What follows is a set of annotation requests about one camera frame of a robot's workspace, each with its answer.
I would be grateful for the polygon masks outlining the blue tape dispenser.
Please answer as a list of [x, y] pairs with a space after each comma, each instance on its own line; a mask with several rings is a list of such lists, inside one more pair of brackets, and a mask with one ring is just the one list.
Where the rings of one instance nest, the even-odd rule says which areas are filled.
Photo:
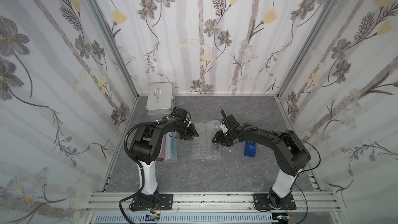
[[244, 155], [254, 158], [256, 156], [257, 144], [255, 142], [245, 142]]

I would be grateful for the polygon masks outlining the bubble wrap sheet stack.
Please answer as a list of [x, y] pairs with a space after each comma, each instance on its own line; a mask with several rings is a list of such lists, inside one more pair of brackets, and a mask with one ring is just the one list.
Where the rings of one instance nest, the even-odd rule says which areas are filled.
[[220, 130], [220, 121], [211, 120], [206, 123], [195, 123], [198, 137], [193, 138], [191, 160], [221, 160], [221, 146], [212, 140]]

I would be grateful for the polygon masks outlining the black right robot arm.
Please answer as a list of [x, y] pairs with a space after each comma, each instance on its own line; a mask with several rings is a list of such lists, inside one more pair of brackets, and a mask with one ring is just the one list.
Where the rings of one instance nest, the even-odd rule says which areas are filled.
[[222, 124], [212, 142], [232, 147], [237, 140], [254, 142], [273, 150], [279, 172], [269, 191], [271, 199], [282, 200], [289, 196], [298, 174], [311, 160], [310, 153], [292, 130], [271, 132], [250, 124], [239, 125], [233, 129]]

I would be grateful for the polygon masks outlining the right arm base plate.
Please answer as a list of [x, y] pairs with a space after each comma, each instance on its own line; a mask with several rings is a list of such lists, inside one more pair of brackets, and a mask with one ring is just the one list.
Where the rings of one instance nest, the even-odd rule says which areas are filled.
[[275, 194], [253, 194], [254, 207], [259, 211], [297, 209], [292, 194], [280, 198]]

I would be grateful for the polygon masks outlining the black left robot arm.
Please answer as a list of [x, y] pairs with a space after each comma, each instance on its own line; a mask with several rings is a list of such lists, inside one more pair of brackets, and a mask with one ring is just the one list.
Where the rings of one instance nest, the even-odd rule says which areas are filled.
[[176, 132], [181, 140], [198, 137], [190, 113], [175, 107], [161, 119], [141, 122], [130, 128], [123, 139], [125, 153], [140, 170], [140, 193], [144, 196], [154, 196], [158, 190], [155, 162], [161, 151], [163, 137], [170, 132]]

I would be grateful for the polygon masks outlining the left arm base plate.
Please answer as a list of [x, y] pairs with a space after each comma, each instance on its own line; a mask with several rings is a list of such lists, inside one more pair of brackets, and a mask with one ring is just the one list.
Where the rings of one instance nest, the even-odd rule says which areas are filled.
[[144, 210], [161, 210], [161, 211], [171, 211], [173, 207], [173, 194], [158, 194], [145, 195], [139, 194], [133, 197], [132, 203], [129, 209], [133, 212], [144, 211]]

